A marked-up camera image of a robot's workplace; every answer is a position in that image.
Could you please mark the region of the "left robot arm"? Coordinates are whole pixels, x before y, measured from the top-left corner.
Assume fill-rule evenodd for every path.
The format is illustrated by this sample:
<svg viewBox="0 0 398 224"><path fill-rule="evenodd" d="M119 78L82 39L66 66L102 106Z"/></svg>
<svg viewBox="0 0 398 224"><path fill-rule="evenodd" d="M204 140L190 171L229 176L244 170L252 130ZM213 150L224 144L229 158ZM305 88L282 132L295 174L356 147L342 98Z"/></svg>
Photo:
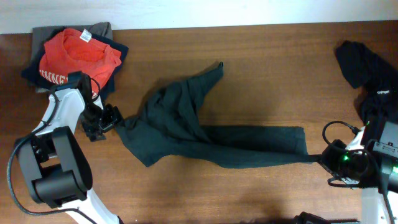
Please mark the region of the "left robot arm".
<svg viewBox="0 0 398 224"><path fill-rule="evenodd" d="M32 216L67 213L77 223L120 224L121 218L97 196L90 165L74 132L82 124L90 141L104 140L123 117L117 107L104 105L99 95L93 95L92 86L99 84L96 80L81 71L68 77L67 83L51 87L39 125L14 143L7 163L11 197L22 212ZM49 211L34 212L18 201L11 180L14 160L19 162L32 200L46 204Z"/></svg>

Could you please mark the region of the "dark green t-shirt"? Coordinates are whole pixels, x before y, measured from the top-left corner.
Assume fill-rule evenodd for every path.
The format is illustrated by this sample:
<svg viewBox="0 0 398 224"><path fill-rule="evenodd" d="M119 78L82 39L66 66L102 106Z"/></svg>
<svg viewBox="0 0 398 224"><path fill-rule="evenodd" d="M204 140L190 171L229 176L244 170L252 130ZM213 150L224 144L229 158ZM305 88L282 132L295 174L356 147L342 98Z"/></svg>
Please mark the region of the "dark green t-shirt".
<svg viewBox="0 0 398 224"><path fill-rule="evenodd" d="M166 156L212 162L227 169L314 163L300 126L205 126L198 110L223 78L224 64L160 88L141 111L116 131L124 146L145 166Z"/></svg>

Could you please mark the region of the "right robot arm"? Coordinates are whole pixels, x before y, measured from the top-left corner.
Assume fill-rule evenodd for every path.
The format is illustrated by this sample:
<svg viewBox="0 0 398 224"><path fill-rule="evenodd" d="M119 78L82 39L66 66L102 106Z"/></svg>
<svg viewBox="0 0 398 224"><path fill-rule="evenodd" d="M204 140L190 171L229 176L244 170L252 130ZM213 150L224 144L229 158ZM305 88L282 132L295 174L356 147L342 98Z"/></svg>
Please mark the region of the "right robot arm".
<svg viewBox="0 0 398 224"><path fill-rule="evenodd" d="M339 139L330 142L326 130L332 124L343 124L355 138L345 145ZM377 188L382 195L387 221L395 223L388 194L397 193L397 123L385 118L370 119L358 129L343 121L331 121L322 130L328 147L318 163L331 174L328 185L339 188Z"/></svg>

